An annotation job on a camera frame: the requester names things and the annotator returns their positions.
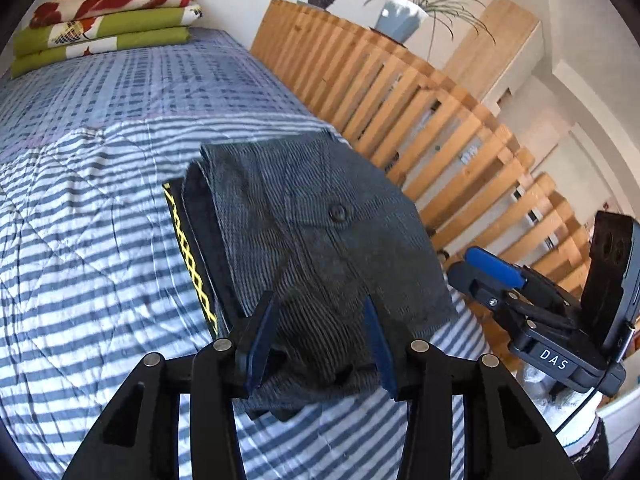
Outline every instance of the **folded blanket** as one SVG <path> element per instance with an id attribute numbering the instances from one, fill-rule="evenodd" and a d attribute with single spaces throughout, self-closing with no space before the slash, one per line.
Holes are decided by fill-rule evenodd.
<path id="1" fill-rule="evenodd" d="M 74 22 L 56 23 L 49 27 L 28 27 L 15 35 L 14 54 L 16 57 L 26 56 L 48 48 L 129 32 L 184 27 L 191 25 L 201 16 L 202 8 L 196 2 L 191 2 L 186 7 L 130 10 Z"/>
<path id="2" fill-rule="evenodd" d="M 156 7 L 185 7 L 191 0 L 53 0 L 40 5 L 30 27 L 46 27 L 55 23 L 84 20 L 123 10 L 155 9 Z"/>
<path id="3" fill-rule="evenodd" d="M 146 32 L 130 32 L 129 34 L 119 34 L 101 40 L 84 41 L 69 46 L 57 46 L 48 48 L 36 54 L 29 54 L 14 60 L 11 65 L 12 77 L 36 70 L 37 68 L 73 59 L 75 57 L 90 56 L 100 52 L 111 52 L 113 50 L 127 50 L 142 46 L 159 46 L 168 44 L 187 43 L 189 31 L 187 27 L 161 28 L 160 30 L 148 30 Z"/>
<path id="4" fill-rule="evenodd" d="M 180 223 L 204 262 L 198 276 L 189 237 L 175 227 L 198 294 L 208 278 L 215 291 L 219 305 L 202 304 L 212 332 L 226 336 L 265 290 L 280 303 L 274 362 L 260 389 L 234 403 L 238 412 L 295 411 L 376 389 L 369 294 L 421 338 L 455 316 L 415 205 L 330 132 L 206 144 L 202 156 L 182 183 Z"/>

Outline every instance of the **red floral blanket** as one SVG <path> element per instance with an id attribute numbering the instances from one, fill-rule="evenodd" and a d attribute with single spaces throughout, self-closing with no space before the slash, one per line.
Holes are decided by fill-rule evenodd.
<path id="1" fill-rule="evenodd" d="M 184 7 L 191 0 L 51 0 L 40 5 L 30 21 L 31 28 L 113 14 L 123 10 Z"/>

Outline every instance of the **metal screw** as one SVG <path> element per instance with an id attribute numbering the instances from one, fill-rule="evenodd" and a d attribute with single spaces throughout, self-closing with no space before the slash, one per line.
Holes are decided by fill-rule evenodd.
<path id="1" fill-rule="evenodd" d="M 500 364 L 500 359 L 498 359 L 493 354 L 484 354 L 482 356 L 482 364 L 484 366 L 488 366 L 489 368 L 495 368 Z"/>
<path id="2" fill-rule="evenodd" d="M 145 355 L 145 358 L 142 359 L 142 362 L 145 364 L 145 366 L 151 367 L 156 366 L 160 362 L 160 359 L 160 354 L 153 352 L 151 354 Z"/>
<path id="3" fill-rule="evenodd" d="M 429 349 L 429 343 L 422 339 L 411 341 L 411 350 L 414 352 L 426 352 Z"/>
<path id="4" fill-rule="evenodd" d="M 231 348 L 231 341 L 226 338 L 216 339 L 213 342 L 213 348 L 215 348 L 218 352 L 224 352 Z"/>

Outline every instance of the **black device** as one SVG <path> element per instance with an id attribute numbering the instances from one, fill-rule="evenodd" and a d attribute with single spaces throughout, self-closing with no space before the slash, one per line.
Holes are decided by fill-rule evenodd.
<path id="1" fill-rule="evenodd" d="M 178 480 L 178 403 L 191 394 L 194 480 L 245 480 L 231 399 L 258 385 L 278 309 L 267 292 L 229 338 L 196 355 L 146 355 L 89 431 L 63 480 Z M 494 355 L 449 357 L 393 320 L 375 296 L 364 304 L 383 386 L 410 402 L 399 480 L 448 480 L 452 396 L 465 398 L 465 478 L 579 480 L 527 394 Z"/>
<path id="2" fill-rule="evenodd" d="M 612 397 L 626 377 L 620 361 L 638 316 L 639 234 L 633 218 L 597 213 L 579 302 L 535 270 L 480 248 L 452 264 L 449 284 L 492 311 L 515 356 L 576 392 Z"/>
<path id="3" fill-rule="evenodd" d="M 629 322 L 638 312 L 637 232 L 632 219 L 598 215 L 584 291 L 592 296 L 582 308 L 532 269 L 478 248 L 451 267 L 449 282 L 494 311 L 516 355 L 578 391 L 617 391 Z M 231 402 L 259 386 L 277 316 L 277 302 L 265 292 L 251 317 L 196 355 L 146 355 L 91 428 L 63 480 L 178 480 L 183 393 L 191 394 L 193 479 L 245 480 Z M 453 395 L 465 402 L 465 480 L 578 480 L 544 418 L 496 356 L 449 357 L 413 338 L 376 296 L 365 301 L 364 323 L 383 387 L 393 400 L 409 402 L 399 480 L 423 479 L 425 472 L 449 479 Z M 607 478 L 634 478 L 638 446 L 640 433 Z"/>

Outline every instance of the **blue and white striped fabric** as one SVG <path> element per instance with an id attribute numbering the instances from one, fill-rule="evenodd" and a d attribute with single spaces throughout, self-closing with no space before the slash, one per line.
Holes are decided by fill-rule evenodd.
<path id="1" fill-rule="evenodd" d="M 0 79 L 0 162 L 81 126 L 239 112 L 297 113 L 304 105 L 222 30 L 191 28 L 189 43 L 79 57 Z"/>
<path id="2" fill-rule="evenodd" d="M 81 128 L 0 166 L 0 417 L 43 480 L 58 480 L 127 374 L 210 342 L 161 184 L 201 143 L 270 139 L 326 124 L 299 114 L 233 114 Z M 462 300 L 433 342 L 475 359 L 487 350 Z M 455 401 L 454 478 L 462 474 Z M 190 478 L 188 397 L 180 475 Z M 280 423 L 236 418 L 247 478 L 392 479 L 406 405 L 382 390 L 306 407 Z"/>

